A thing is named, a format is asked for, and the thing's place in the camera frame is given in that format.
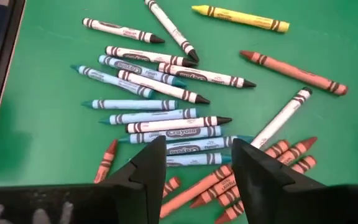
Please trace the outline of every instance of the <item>green table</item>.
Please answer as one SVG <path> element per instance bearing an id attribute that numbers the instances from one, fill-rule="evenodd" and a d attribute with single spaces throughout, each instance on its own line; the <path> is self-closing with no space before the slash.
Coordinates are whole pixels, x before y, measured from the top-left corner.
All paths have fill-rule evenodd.
<path id="1" fill-rule="evenodd" d="M 193 44 L 200 69 L 244 77 L 258 86 L 239 90 L 185 80 L 188 89 L 211 100 L 196 105 L 201 115 L 232 117 L 228 134 L 256 135 L 304 83 L 245 61 L 240 49 L 271 55 L 349 86 L 337 97 L 313 88 L 313 96 L 269 144 L 296 143 L 317 136 L 310 154 L 318 165 L 308 175 L 324 184 L 358 183 L 358 1 L 159 0 L 160 6 Z M 286 34 L 199 15 L 190 6 L 209 4 L 291 22 Z M 84 17 L 157 34 L 153 45 L 83 27 Z M 92 99 L 141 99 L 124 90 L 82 77 L 69 68 L 85 64 L 105 72 L 97 62 L 107 45 L 181 55 L 176 42 L 143 1 L 28 0 L 16 53 L 0 110 L 0 186 L 91 183 L 103 152 L 123 126 L 97 121 L 111 113 L 80 105 Z M 156 64 L 134 61 L 150 68 Z M 158 99 L 172 99 L 158 94 Z M 180 101 L 180 108 L 193 107 Z M 120 145 L 113 170 L 144 145 Z M 176 167 L 181 192 L 216 167 Z M 162 223 L 212 223 L 222 214 L 217 201 L 177 210 Z M 243 223 L 245 216 L 234 223 Z"/>

